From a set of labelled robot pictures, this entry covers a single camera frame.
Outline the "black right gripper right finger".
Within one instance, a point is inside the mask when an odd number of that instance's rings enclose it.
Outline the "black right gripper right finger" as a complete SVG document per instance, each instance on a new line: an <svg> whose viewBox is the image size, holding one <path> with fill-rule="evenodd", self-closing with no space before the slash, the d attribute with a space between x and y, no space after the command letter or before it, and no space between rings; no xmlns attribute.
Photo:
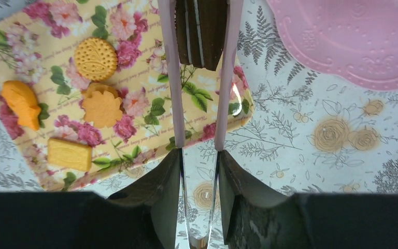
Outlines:
<svg viewBox="0 0 398 249"><path fill-rule="evenodd" d="M218 152L229 248L398 248L397 194L283 195Z"/></svg>

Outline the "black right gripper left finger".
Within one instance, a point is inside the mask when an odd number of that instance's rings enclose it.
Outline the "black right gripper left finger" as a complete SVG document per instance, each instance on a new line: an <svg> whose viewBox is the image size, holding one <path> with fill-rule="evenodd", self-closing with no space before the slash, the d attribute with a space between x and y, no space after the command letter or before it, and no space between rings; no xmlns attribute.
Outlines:
<svg viewBox="0 0 398 249"><path fill-rule="evenodd" d="M174 248L181 149L108 198L0 192L0 248Z"/></svg>

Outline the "chocolate wafer biscuit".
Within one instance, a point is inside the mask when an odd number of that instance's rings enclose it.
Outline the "chocolate wafer biscuit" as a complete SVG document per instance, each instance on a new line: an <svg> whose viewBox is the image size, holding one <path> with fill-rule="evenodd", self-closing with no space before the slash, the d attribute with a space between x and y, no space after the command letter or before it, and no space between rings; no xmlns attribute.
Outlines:
<svg viewBox="0 0 398 249"><path fill-rule="evenodd" d="M175 3L175 28L180 63L215 71L225 41L225 0L180 0Z"/></svg>

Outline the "pink-handled metal tongs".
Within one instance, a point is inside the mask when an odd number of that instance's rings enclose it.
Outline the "pink-handled metal tongs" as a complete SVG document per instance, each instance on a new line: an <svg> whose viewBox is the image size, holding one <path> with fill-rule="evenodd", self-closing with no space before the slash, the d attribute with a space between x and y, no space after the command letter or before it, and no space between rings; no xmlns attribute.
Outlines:
<svg viewBox="0 0 398 249"><path fill-rule="evenodd" d="M174 138L169 146L176 148L180 157L183 207L189 247L207 248L215 207L210 206L208 224L204 228L199 228L191 220L192 201L187 192L185 167L193 163L193 156L186 154L183 148L208 140L214 141L215 151L222 151L224 148L230 101L232 97L241 100L243 96L243 80L233 83L243 2L227 1L224 47L215 71L180 63L174 17L175 3L176 1L158 2L174 126Z"/></svg>

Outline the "pink three-tier cake stand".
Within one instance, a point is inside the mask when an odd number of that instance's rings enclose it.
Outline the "pink three-tier cake stand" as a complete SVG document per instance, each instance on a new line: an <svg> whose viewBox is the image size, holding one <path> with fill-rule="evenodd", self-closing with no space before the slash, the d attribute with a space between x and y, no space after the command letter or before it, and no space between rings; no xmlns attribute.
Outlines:
<svg viewBox="0 0 398 249"><path fill-rule="evenodd" d="M370 90L398 90L398 1L269 1L303 66Z"/></svg>

